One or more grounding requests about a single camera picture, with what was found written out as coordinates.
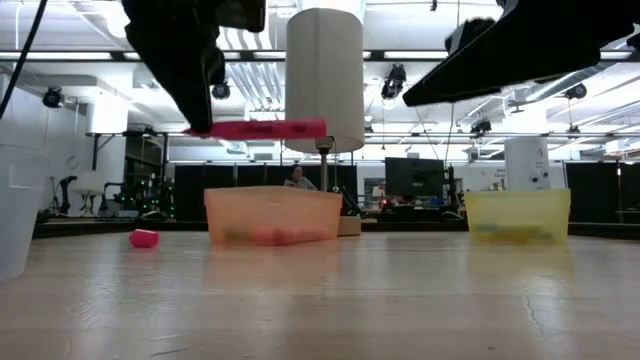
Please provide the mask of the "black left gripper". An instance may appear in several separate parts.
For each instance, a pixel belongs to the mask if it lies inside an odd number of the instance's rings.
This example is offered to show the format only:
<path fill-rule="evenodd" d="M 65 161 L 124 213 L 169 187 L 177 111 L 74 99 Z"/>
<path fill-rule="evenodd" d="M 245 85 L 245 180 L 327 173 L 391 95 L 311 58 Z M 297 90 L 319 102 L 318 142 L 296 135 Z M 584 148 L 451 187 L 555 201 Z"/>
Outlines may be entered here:
<path fill-rule="evenodd" d="M 196 134 L 213 125 L 211 81 L 223 72 L 220 29 L 259 33 L 265 0 L 122 0 L 126 38 Z"/>

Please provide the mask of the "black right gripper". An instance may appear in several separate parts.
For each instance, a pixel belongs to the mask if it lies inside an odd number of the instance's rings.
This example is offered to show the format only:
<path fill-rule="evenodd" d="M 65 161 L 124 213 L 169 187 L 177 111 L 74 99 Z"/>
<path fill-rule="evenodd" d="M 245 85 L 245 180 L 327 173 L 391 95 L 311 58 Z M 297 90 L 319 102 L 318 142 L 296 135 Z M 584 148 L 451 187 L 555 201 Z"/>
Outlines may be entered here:
<path fill-rule="evenodd" d="M 570 73 L 601 61 L 625 38 L 639 59 L 639 0 L 508 1 L 501 18 L 476 17 L 444 41 L 449 54 L 403 95 L 416 107 L 495 93 L 507 85 Z"/>

